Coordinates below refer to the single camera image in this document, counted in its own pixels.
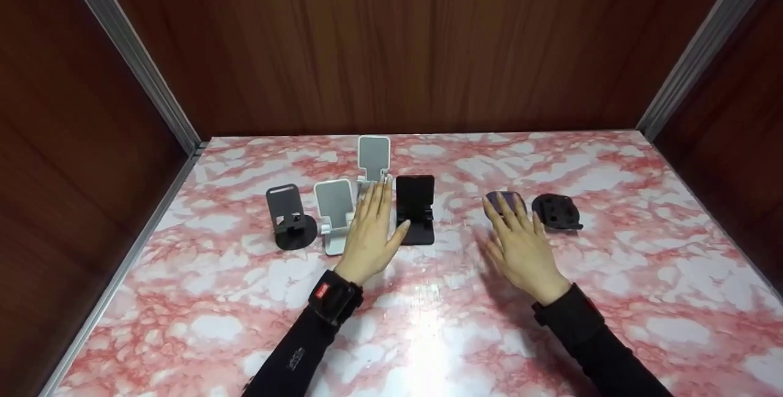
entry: white phone stand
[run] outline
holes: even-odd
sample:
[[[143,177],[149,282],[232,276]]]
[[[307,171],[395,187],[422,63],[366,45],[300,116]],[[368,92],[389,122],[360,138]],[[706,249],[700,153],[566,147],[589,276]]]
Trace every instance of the white phone stand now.
[[[356,195],[363,193],[370,182],[383,182],[392,163],[392,142],[383,135],[361,135],[358,137],[358,168],[364,175],[358,177]]]
[[[325,252],[330,256],[341,255],[355,211],[351,182],[349,179],[319,182],[313,186],[313,191],[321,216]]]

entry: hand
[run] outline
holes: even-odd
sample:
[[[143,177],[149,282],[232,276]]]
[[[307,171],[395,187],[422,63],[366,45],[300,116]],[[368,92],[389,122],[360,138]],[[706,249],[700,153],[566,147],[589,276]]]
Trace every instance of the hand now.
[[[358,203],[336,274],[362,285],[386,269],[410,227],[410,221],[405,221],[387,240],[391,213],[392,179],[387,177],[383,183],[374,183]]]
[[[500,193],[497,200],[503,218],[487,197],[483,198],[484,213],[495,229],[495,239],[487,243],[490,260],[513,285],[528,292],[541,305],[550,305],[568,292],[571,283],[554,264],[540,219],[534,212],[530,223],[518,195],[514,197],[516,215]]]

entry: black wristband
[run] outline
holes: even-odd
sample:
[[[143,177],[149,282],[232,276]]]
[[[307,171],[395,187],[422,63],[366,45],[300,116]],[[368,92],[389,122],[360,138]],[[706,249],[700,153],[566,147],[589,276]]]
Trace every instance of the black wristband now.
[[[536,302],[532,308],[536,321],[549,327],[566,349],[587,341],[604,327],[604,316],[576,284],[550,305]]]
[[[362,293],[360,286],[327,270],[316,283],[308,304],[321,319],[335,327],[340,327],[364,301]]]

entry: wooden wall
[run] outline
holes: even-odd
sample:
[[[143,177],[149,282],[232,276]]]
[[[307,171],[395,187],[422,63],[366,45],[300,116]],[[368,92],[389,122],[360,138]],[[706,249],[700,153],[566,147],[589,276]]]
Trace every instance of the wooden wall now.
[[[34,395],[185,157],[82,0],[0,15],[0,389]]]
[[[715,0],[119,0],[199,134],[630,128]]]
[[[655,140],[783,292],[783,0],[758,0]]]

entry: pink marble surface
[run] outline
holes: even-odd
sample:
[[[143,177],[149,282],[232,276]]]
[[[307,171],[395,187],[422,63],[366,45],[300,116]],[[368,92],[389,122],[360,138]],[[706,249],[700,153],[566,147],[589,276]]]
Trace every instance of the pink marble surface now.
[[[57,395],[238,395],[335,264],[282,253],[264,198],[355,177],[355,137],[216,138]],[[557,263],[676,395],[783,395],[783,308],[637,132],[397,135],[392,174],[436,177],[436,244],[400,250],[366,286],[311,395],[590,394],[487,276],[481,194],[573,197],[585,229]]]

